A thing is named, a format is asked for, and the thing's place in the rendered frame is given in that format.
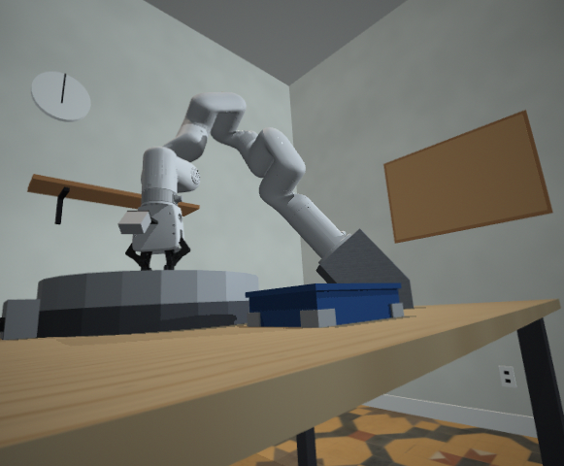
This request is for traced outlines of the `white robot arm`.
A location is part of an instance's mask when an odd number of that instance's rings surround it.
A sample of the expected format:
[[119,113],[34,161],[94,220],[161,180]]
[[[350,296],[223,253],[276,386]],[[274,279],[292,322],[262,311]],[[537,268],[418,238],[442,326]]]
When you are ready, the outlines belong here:
[[[351,235],[340,231],[307,196],[293,192],[306,166],[281,131],[272,127],[259,134],[237,130],[246,108],[245,100],[236,93],[194,95],[176,138],[144,152],[141,204],[165,201],[178,206],[183,198],[177,193],[199,186],[200,174],[190,162],[203,154],[211,133],[219,143],[236,149],[251,172],[263,178],[259,186],[261,199],[318,254],[320,264]],[[149,224],[158,224],[149,211],[127,211],[118,227],[121,234],[145,234]]]

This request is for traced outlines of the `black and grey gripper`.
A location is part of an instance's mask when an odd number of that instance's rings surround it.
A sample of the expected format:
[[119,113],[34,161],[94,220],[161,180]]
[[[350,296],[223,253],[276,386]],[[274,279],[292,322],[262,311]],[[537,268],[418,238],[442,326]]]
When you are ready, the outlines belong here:
[[[133,234],[132,243],[125,254],[144,271],[151,270],[151,255],[163,254],[165,250],[164,270],[175,270],[181,258],[190,252],[184,240],[181,208],[170,202],[148,201],[141,204],[137,211],[149,211],[158,224],[150,224],[145,234]],[[136,251],[141,254],[138,255]]]

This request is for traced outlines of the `blue crate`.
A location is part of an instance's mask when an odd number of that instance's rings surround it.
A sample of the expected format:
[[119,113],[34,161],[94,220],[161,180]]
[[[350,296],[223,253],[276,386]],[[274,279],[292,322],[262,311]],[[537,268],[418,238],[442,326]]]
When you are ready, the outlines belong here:
[[248,326],[320,328],[404,316],[401,283],[312,283],[246,292]]

